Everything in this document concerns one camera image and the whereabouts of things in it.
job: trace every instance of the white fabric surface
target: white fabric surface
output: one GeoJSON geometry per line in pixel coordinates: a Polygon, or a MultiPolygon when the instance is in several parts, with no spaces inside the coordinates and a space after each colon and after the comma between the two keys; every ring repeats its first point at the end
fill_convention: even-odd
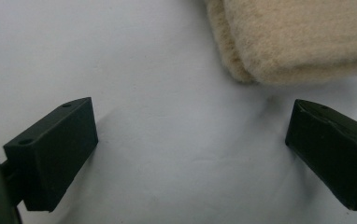
{"type": "Polygon", "coordinates": [[[202,1],[0,1],[2,145],[92,96],[100,143],[53,213],[24,223],[357,223],[285,147],[296,98],[357,119],[357,77],[235,83],[202,1]]]}

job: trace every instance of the black plastic block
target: black plastic block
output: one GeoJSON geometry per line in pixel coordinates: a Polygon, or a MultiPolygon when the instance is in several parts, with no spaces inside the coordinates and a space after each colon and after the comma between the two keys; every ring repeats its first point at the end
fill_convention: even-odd
{"type": "Polygon", "coordinates": [[[357,121],[296,100],[286,145],[350,210],[357,211],[357,121]]]}
{"type": "Polygon", "coordinates": [[[29,211],[53,211],[98,142],[91,98],[57,107],[4,145],[29,211]]]}

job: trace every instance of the screw hole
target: screw hole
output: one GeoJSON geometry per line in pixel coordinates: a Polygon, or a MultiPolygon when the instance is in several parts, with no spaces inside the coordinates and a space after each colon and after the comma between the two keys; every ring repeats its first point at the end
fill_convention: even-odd
{"type": "Polygon", "coordinates": [[[33,142],[33,139],[24,139],[19,142],[19,145],[27,145],[33,142]]]}

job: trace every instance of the beige fabric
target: beige fabric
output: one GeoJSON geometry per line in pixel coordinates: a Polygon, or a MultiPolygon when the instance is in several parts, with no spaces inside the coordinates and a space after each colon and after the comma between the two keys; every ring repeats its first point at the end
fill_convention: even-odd
{"type": "Polygon", "coordinates": [[[233,77],[264,84],[357,75],[357,0],[207,0],[233,77]]]}

